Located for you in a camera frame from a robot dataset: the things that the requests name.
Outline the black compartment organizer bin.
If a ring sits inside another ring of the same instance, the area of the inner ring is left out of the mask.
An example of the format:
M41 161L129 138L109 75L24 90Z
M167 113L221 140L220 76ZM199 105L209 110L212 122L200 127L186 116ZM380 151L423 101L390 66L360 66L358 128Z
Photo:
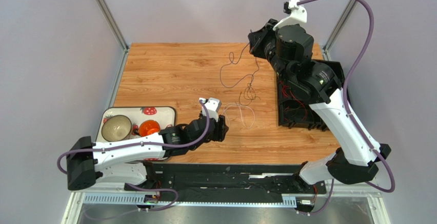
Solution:
M276 79L277 124L288 129L299 127L323 132L329 128L308 105L295 100L284 82Z

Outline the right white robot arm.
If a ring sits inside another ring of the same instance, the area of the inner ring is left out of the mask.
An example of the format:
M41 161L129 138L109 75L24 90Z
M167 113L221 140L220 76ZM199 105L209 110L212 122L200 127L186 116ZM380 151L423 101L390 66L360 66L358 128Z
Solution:
M336 179L352 185L372 181L379 171L377 162L385 161L391 148L374 140L352 116L347 90L334 70L312 59L313 37L298 24L279 27L271 19L250 32L248 40L250 53L268 61L291 95L314 111L340 144L331 155L303 163L296 173L298 182L312 185Z

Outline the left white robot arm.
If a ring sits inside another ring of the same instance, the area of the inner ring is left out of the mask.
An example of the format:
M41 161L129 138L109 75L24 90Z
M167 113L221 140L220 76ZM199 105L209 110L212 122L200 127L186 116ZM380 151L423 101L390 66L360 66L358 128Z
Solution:
M204 143L222 142L228 130L225 116L219 115L217 119L200 116L189 124L119 142L93 142L89 136L81 137L60 156L66 159L63 173L67 188L78 191L105 181L140 185L145 182L145 175L123 168L124 164L185 155Z

